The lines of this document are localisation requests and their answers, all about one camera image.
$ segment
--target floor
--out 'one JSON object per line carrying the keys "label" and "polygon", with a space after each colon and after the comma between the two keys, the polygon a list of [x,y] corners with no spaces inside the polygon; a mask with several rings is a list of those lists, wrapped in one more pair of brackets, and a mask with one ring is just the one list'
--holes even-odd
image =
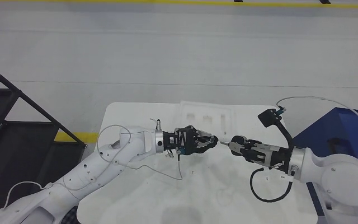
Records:
{"label": "floor", "polygon": [[[357,9],[0,3],[0,73],[73,132],[115,101],[358,108],[357,60]],[[294,136],[336,106],[283,105]]]}

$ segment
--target table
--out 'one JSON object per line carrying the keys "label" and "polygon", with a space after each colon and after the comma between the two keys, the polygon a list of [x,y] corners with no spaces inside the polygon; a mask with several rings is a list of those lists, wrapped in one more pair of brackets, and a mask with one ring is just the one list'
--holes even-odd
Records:
{"label": "table", "polygon": [[[287,147],[276,127],[264,128],[257,119],[259,113],[272,106],[230,106],[237,112],[237,134]],[[179,104],[115,102],[107,107],[101,130],[111,124],[154,128],[155,123],[150,118],[159,118],[162,129],[172,131],[178,123],[179,107]],[[118,135],[119,128],[105,130],[99,146],[116,141]],[[176,159],[166,157],[165,153],[131,166],[142,164],[179,177]],[[257,200],[250,190],[249,177],[259,167],[232,156],[227,147],[218,145],[202,155],[182,156],[182,181],[147,168],[126,169],[82,200],[77,217],[82,224],[317,223],[306,184],[294,181],[290,194],[276,203]],[[281,174],[277,170],[257,173],[253,186],[258,195],[262,198],[282,195],[288,182],[280,178]]]}

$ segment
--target white robotic arm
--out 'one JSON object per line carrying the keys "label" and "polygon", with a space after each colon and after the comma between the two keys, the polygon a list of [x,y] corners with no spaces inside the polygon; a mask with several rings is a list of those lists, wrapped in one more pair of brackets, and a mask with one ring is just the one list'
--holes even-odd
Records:
{"label": "white robotic arm", "polygon": [[278,169],[292,177],[288,189],[276,199],[262,199],[250,186],[255,197],[263,202],[277,202],[285,198],[293,184],[293,178],[302,182],[312,182],[320,200],[328,223],[358,223],[358,159],[349,155],[334,154],[317,157],[310,148],[295,147],[292,138],[280,123],[280,112],[266,110],[258,116],[265,127],[276,125],[288,141],[288,148],[262,144],[247,140],[244,136],[234,136],[227,145],[235,156],[243,156],[248,162],[255,162],[268,169]]}
{"label": "white robotic arm", "polygon": [[[145,148],[144,132],[150,133],[152,145],[149,150]],[[178,153],[189,155],[203,153],[214,147],[218,139],[203,133],[193,126],[164,132],[160,128],[160,120],[156,129],[121,129],[120,141],[102,146],[55,183],[49,183],[40,192],[23,197],[2,209],[0,223],[26,223],[29,215],[39,207],[52,215],[52,223],[60,223],[80,200],[120,175],[128,162],[141,161],[164,150],[176,149]]]}

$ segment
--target black frame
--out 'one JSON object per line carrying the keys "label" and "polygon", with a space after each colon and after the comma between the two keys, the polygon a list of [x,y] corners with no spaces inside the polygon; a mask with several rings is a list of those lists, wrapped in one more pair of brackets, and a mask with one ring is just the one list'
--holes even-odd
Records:
{"label": "black frame", "polygon": [[21,90],[19,90],[15,85],[13,85],[9,80],[7,80],[1,74],[0,74],[0,82],[2,84],[4,84],[12,92],[11,98],[7,104],[7,107],[5,108],[3,113],[0,114],[0,124],[5,122],[5,118],[6,118],[7,114],[10,112],[10,110],[14,106],[15,102],[17,101],[17,99],[22,98],[25,102],[27,102],[30,106],[32,106],[34,109],[36,109],[44,117],[49,119],[56,127],[58,127],[63,132],[68,134],[71,138],[73,138],[82,147],[85,148],[87,146],[84,142],[82,142],[79,138],[77,138],[72,132],[70,132],[65,126],[63,126],[60,122],[58,122],[55,118],[53,118],[41,106],[39,106],[32,99],[30,99],[25,93],[23,93]]}

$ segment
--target yellow line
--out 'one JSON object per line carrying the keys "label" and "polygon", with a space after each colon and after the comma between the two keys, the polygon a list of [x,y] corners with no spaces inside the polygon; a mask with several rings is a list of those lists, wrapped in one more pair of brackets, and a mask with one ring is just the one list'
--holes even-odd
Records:
{"label": "yellow line", "polygon": [[279,2],[205,2],[177,0],[0,0],[0,2],[63,2],[63,3],[142,3],[142,4],[198,4],[208,6],[252,6],[252,7],[321,7],[358,8],[358,4],[320,4],[320,3],[279,3]]}
{"label": "yellow line", "polygon": [[[74,132],[74,135],[79,138],[82,142],[91,144],[97,142],[98,133],[87,133],[87,132]],[[56,142],[75,142],[69,135],[64,132],[57,133],[55,137]]]}

